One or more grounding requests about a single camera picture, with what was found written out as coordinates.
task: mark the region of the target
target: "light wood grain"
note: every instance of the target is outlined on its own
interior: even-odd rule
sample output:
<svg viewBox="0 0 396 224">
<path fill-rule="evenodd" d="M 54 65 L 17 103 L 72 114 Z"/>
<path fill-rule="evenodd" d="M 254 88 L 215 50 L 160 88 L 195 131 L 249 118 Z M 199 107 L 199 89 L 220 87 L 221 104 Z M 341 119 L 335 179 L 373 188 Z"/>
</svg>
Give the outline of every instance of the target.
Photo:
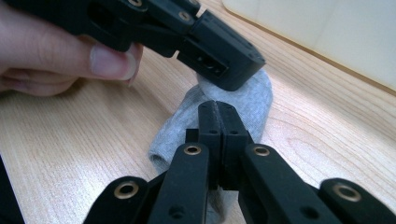
<svg viewBox="0 0 396 224">
<path fill-rule="evenodd" d="M 201 1 L 264 55 L 274 103 L 262 139 L 307 183 L 343 177 L 396 212 L 396 97 Z M 139 76 L 81 80 L 65 94 L 0 95 L 0 153 L 27 223 L 81 223 L 112 180 L 156 176 L 155 133 L 196 83 L 176 59 L 145 51 Z M 243 223 L 237 203 L 227 223 Z"/>
</svg>

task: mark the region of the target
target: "gray fabric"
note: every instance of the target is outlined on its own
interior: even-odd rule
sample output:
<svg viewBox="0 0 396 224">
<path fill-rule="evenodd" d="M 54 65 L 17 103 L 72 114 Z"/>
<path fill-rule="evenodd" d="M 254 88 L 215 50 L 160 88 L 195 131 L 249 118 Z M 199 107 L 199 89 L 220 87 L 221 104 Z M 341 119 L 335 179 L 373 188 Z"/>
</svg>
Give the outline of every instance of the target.
<svg viewBox="0 0 396 224">
<path fill-rule="evenodd" d="M 233 105 L 239 113 L 253 141 L 262 138 L 265 121 L 272 103 L 271 82 L 260 70 L 238 91 L 224 91 L 198 76 L 198 85 L 192 87 L 176 113 L 165 122 L 151 143 L 148 157 L 158 173 L 169 168 L 178 146 L 184 143 L 187 128 L 198 128 L 198 105 L 209 100 Z M 211 190 L 208 195 L 206 223 L 221 223 L 236 200 L 237 192 Z"/>
</svg>

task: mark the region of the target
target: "human hand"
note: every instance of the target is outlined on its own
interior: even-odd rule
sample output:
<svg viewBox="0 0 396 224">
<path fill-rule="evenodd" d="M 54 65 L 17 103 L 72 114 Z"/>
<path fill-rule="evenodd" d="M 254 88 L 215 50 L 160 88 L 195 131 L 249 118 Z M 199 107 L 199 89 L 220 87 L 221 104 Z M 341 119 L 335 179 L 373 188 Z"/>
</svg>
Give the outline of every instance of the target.
<svg viewBox="0 0 396 224">
<path fill-rule="evenodd" d="M 79 77 L 133 79 L 143 47 L 117 52 L 9 7 L 0 0 L 0 92 L 51 96 Z"/>
</svg>

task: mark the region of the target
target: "black plastic part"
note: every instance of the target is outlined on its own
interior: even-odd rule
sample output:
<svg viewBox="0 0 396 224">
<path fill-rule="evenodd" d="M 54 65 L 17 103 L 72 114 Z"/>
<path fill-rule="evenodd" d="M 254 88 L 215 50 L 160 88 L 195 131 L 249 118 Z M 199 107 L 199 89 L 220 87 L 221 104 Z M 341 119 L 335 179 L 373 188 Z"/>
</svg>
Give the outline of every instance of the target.
<svg viewBox="0 0 396 224">
<path fill-rule="evenodd" d="M 198 142 L 198 129 L 186 129 L 185 143 Z"/>
<path fill-rule="evenodd" d="M 17 198 L 9 182 L 6 167 L 0 155 L 0 223 L 24 223 Z"/>
<path fill-rule="evenodd" d="M 396 223 L 396 216 L 384 204 L 348 180 L 334 178 L 323 181 L 318 196 L 343 223 Z"/>
<path fill-rule="evenodd" d="M 223 133 L 219 182 L 224 189 L 239 190 L 243 173 L 239 158 L 253 141 L 235 107 L 223 102 L 217 102 L 217 105 Z"/>
<path fill-rule="evenodd" d="M 160 192 L 161 185 L 165 179 L 166 172 L 157 175 L 154 179 L 148 182 L 148 196 L 144 201 L 143 207 L 140 211 L 139 219 L 136 223 L 147 223 L 151 214 L 152 205 L 157 201 L 158 192 Z"/>
<path fill-rule="evenodd" d="M 341 223 L 273 148 L 251 144 L 242 163 L 268 223 Z"/>
<path fill-rule="evenodd" d="M 132 176 L 119 178 L 99 195 L 84 224 L 139 223 L 148 194 L 149 185 L 144 179 Z"/>
<path fill-rule="evenodd" d="M 267 212 L 247 176 L 241 182 L 238 203 L 247 224 L 267 223 Z"/>
<path fill-rule="evenodd" d="M 219 185 L 222 138 L 219 119 L 218 105 L 215 101 L 207 101 L 198 106 L 198 142 L 207 146 L 210 151 L 209 187 L 211 189 L 216 189 Z"/>
<path fill-rule="evenodd" d="M 90 35 L 126 51 L 132 42 L 177 58 L 226 91 L 235 91 L 264 66 L 244 37 L 195 0 L 5 0 L 73 35 Z"/>
<path fill-rule="evenodd" d="M 178 147 L 148 223 L 205 223 L 208 166 L 206 146 Z"/>
<path fill-rule="evenodd" d="M 209 11 L 194 24 L 177 58 L 226 91 L 236 91 L 265 64 L 252 44 Z"/>
</svg>

